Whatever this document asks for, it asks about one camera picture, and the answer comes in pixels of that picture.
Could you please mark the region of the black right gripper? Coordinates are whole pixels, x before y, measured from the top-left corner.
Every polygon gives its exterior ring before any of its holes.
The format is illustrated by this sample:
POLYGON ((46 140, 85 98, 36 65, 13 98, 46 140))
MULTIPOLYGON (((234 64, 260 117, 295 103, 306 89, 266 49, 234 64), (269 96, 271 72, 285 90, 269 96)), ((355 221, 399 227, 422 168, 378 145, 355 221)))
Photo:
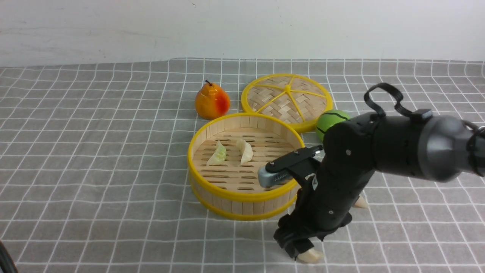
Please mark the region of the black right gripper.
POLYGON ((292 258, 350 223, 350 208, 375 172, 369 149, 331 145, 315 155, 320 166, 300 185, 294 211, 279 220, 274 240, 292 258))

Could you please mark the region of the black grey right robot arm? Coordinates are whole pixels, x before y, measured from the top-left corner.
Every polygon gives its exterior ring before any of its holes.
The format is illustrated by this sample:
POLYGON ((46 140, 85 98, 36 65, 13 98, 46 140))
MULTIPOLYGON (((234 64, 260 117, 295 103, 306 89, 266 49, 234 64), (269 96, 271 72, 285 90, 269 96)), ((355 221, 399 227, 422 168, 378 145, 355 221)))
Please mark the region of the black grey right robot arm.
POLYGON ((352 221, 350 209, 376 171, 448 182, 461 173, 484 176, 484 128, 428 109, 410 111, 389 83, 364 95, 372 109, 331 126, 322 144, 301 147, 263 166, 270 188, 285 179, 300 185, 296 206, 278 221, 274 240, 292 259, 352 221))

